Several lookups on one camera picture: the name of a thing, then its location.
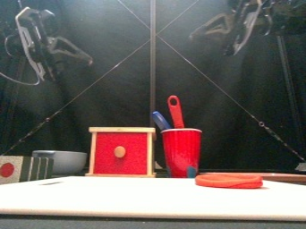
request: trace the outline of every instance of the red plastic cup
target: red plastic cup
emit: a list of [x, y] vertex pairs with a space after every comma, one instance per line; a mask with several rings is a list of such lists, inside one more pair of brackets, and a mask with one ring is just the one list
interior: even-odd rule
[[162, 131], [169, 177], [197, 177], [201, 134], [201, 130], [190, 128]]

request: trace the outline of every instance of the red wooden box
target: red wooden box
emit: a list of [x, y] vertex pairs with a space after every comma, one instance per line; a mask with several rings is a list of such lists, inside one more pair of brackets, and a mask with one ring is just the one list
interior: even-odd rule
[[154, 140], [155, 128], [91, 127], [93, 176], [155, 177]]

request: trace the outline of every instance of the wooden knob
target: wooden knob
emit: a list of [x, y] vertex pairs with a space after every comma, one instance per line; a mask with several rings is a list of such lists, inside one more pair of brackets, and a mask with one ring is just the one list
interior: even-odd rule
[[114, 150], [114, 154], [115, 154], [115, 157], [119, 157], [119, 158], [125, 157], [125, 155], [126, 155], [126, 149], [125, 149], [125, 147], [118, 146], [115, 148], [115, 150]]

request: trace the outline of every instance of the gray container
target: gray container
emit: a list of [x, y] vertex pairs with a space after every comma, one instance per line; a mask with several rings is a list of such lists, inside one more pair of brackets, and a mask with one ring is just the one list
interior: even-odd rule
[[82, 152], [35, 150], [32, 156], [54, 159], [54, 175], [78, 174], [83, 171], [86, 166], [87, 154]]

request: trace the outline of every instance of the blue utensil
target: blue utensil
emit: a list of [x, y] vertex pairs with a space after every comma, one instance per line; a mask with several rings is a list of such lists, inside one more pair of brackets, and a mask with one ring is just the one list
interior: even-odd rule
[[162, 116], [162, 114], [158, 111], [153, 112], [153, 119], [161, 129], [161, 131], [165, 131], [167, 129], [171, 129], [171, 125], [169, 124], [169, 122], [166, 121], [165, 117]]

